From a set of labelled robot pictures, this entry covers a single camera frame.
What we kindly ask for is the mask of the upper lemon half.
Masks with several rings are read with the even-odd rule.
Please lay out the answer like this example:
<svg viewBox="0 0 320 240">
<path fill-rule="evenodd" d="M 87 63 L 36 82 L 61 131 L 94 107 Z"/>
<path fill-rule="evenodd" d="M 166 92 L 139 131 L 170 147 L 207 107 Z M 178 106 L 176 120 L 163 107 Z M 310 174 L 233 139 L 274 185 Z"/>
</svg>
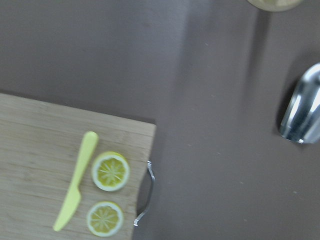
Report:
<svg viewBox="0 0 320 240">
<path fill-rule="evenodd" d="M 118 152 L 100 153 L 91 166 L 91 177 L 101 190 L 115 192 L 123 188 L 130 177 L 128 161 Z"/>
</svg>

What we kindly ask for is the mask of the lemon half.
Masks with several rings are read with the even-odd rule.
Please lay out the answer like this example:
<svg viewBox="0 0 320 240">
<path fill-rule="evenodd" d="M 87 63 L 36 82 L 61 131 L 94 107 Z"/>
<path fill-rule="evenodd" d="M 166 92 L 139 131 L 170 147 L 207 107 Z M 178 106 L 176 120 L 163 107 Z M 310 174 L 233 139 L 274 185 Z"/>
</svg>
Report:
<svg viewBox="0 0 320 240">
<path fill-rule="evenodd" d="M 101 190 L 115 192 L 123 188 L 130 177 L 128 161 L 118 152 L 100 153 L 91 166 L 91 177 Z"/>
<path fill-rule="evenodd" d="M 93 205 L 86 216 L 89 231 L 98 237 L 111 237 L 123 226 L 124 213 L 121 207 L 112 201 L 100 201 Z"/>
</svg>

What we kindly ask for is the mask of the lower lemon half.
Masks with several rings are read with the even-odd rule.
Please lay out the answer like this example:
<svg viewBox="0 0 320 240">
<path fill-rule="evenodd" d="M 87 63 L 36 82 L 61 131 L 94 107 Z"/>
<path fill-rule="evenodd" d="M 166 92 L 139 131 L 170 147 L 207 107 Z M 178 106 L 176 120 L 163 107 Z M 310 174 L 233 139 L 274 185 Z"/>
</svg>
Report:
<svg viewBox="0 0 320 240">
<path fill-rule="evenodd" d="M 98 237 L 111 237 L 123 226 L 124 213 L 121 207 L 112 201 L 100 201 L 93 205 L 86 216 L 89 231 Z"/>
</svg>

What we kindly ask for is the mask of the yellow plastic knife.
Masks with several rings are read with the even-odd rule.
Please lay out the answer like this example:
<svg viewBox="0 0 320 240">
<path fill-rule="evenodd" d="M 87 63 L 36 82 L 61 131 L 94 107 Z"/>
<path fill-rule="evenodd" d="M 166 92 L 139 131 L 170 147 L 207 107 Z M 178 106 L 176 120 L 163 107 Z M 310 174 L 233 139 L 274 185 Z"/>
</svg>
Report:
<svg viewBox="0 0 320 240">
<path fill-rule="evenodd" d="M 99 136 L 93 131 L 83 135 L 78 151 L 74 172 L 65 195 L 59 214 L 54 222 L 53 230 L 61 231 L 71 220 L 81 202 L 80 184 L 90 160 L 98 145 Z"/>
</svg>

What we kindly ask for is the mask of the bamboo cutting board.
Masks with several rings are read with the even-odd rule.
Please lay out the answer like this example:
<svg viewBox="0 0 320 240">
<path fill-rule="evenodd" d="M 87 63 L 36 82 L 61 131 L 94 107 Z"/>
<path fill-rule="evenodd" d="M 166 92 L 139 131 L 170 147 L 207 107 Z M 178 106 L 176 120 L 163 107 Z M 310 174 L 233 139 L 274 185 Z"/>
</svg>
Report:
<svg viewBox="0 0 320 240">
<path fill-rule="evenodd" d="M 99 189 L 87 168 L 81 202 L 60 231 L 53 225 L 76 166 L 83 135 L 99 137 L 94 151 L 123 155 L 130 177 L 120 190 Z M 137 200 L 156 126 L 152 123 L 52 104 L 8 94 L 0 96 L 0 237 L 3 240 L 94 240 L 86 223 L 98 202 L 117 203 L 124 222 L 113 236 L 130 240 Z"/>
</svg>

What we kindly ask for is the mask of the metal scoop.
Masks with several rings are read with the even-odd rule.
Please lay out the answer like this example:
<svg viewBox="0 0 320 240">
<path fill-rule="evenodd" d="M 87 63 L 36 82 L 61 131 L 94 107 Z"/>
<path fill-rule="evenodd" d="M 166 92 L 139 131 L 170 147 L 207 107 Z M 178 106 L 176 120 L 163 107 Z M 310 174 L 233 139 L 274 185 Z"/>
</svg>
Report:
<svg viewBox="0 0 320 240">
<path fill-rule="evenodd" d="M 293 91 L 280 123 L 280 135 L 298 144 L 320 140 L 320 64 L 307 69 Z"/>
</svg>

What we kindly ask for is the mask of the wooden mug tree stand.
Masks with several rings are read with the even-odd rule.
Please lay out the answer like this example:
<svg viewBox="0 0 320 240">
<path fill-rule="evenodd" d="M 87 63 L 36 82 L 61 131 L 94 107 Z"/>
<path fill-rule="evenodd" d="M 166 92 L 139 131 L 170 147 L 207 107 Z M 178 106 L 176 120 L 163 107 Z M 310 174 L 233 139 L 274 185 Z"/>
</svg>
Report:
<svg viewBox="0 0 320 240">
<path fill-rule="evenodd" d="M 303 0 L 247 0 L 251 5 L 267 12 L 284 12 L 296 8 Z"/>
</svg>

